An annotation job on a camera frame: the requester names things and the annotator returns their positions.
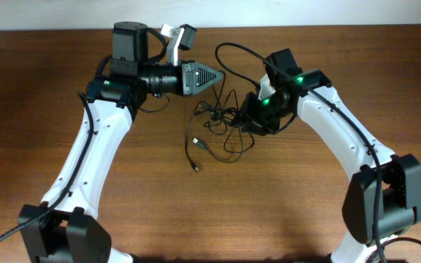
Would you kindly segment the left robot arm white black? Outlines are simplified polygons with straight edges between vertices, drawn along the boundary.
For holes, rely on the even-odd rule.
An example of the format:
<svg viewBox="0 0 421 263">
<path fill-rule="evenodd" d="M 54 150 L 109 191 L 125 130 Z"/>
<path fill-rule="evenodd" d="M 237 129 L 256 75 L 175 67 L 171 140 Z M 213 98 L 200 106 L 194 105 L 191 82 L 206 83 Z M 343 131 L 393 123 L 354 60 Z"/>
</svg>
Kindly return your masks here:
<svg viewBox="0 0 421 263">
<path fill-rule="evenodd" d="M 19 222 L 32 262 L 136 262 L 114 249 L 97 220 L 103 186 L 116 151 L 148 95 L 192 96 L 222 79 L 220 72 L 180 60 L 197 31 L 183 24 L 160 31 L 117 22 L 113 51 L 81 94 L 83 121 L 56 181 L 39 205 L 23 206 Z"/>
</svg>

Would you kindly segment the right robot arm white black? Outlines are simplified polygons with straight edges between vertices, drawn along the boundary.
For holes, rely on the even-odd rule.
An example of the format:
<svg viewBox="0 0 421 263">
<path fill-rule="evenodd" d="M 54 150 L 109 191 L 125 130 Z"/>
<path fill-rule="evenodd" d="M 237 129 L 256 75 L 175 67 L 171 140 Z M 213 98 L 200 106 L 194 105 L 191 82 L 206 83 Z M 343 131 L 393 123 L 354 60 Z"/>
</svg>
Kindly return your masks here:
<svg viewBox="0 0 421 263">
<path fill-rule="evenodd" d="M 307 123 L 349 180 L 342 216 L 347 228 L 329 262 L 379 262 L 376 245 L 390 244 L 421 221 L 421 163 L 382 144 L 342 102 L 319 70 L 304 72 L 290 49 L 264 58 L 266 74 L 247 94 L 233 124 L 248 134 L 283 130 L 287 115 Z"/>
</svg>

